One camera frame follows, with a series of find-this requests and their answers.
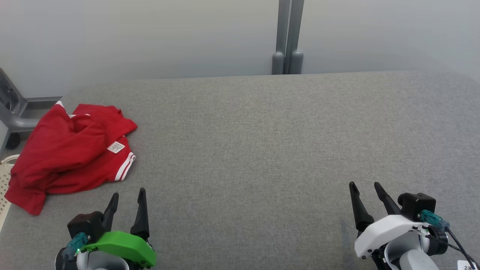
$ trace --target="white tag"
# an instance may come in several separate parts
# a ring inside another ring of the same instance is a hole
[[[113,152],[115,154],[117,154],[118,152],[120,152],[120,150],[124,149],[125,146],[119,142],[114,142],[112,145],[110,145],[107,150],[110,151],[110,152]]]
[[[473,268],[470,266],[470,264],[466,260],[458,260],[456,265],[458,266],[458,270],[473,270]]]

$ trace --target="gray felt mat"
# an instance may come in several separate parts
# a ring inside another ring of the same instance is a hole
[[[62,99],[115,105],[138,124],[127,179],[49,196],[38,217],[12,206],[1,269],[53,269],[78,213],[119,192],[113,229],[129,231],[147,190],[158,269],[373,269],[356,258],[348,193],[386,215],[373,182],[394,198],[424,192],[480,259],[480,85],[456,74],[373,72],[140,80]],[[449,249],[440,268],[462,259]]]

